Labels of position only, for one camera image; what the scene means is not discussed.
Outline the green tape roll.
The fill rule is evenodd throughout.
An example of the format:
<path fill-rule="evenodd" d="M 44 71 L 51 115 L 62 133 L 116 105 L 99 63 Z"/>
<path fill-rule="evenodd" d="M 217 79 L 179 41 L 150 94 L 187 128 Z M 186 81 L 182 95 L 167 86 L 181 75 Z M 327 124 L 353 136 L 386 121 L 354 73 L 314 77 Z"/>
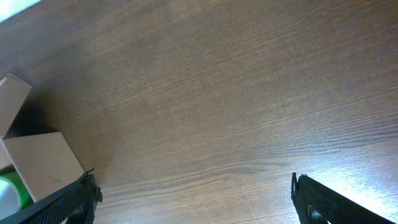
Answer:
<path fill-rule="evenodd" d="M 1 219 L 33 204 L 29 191 L 16 171 L 1 175 Z"/>

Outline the cardboard box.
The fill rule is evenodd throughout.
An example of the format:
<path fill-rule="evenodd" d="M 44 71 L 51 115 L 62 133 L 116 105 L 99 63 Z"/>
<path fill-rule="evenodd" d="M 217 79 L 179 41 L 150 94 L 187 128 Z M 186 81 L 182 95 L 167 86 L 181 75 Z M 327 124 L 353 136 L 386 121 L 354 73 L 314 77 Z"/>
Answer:
<path fill-rule="evenodd" d="M 37 202 L 77 180 L 84 170 L 60 132 L 5 138 L 31 89 L 11 74 L 1 80 L 1 149 Z"/>

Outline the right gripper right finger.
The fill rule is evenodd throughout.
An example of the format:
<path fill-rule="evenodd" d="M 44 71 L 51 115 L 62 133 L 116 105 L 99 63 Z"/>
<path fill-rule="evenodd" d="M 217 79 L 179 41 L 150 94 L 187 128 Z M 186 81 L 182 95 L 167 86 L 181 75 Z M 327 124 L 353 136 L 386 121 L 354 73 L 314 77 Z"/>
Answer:
<path fill-rule="evenodd" d="M 300 223 L 394 224 L 305 174 L 292 174 L 291 199 Z"/>

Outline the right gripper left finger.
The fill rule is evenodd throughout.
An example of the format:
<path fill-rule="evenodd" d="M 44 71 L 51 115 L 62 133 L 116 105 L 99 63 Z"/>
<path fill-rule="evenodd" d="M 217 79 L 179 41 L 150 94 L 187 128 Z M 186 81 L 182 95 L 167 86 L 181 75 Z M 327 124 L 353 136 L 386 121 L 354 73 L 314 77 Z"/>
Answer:
<path fill-rule="evenodd" d="M 1 224 L 92 224 L 96 206 L 102 201 L 101 188 L 88 170 L 71 184 L 1 220 Z"/>

